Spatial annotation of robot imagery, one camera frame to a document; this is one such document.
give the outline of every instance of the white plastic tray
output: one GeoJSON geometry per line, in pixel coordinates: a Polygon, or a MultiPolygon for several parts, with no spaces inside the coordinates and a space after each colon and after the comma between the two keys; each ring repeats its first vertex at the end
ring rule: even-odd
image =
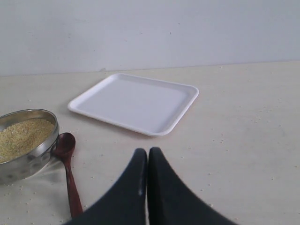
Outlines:
{"type": "Polygon", "coordinates": [[[69,110],[149,136],[170,133],[199,94],[196,87],[114,74],[74,100],[69,110]]]}

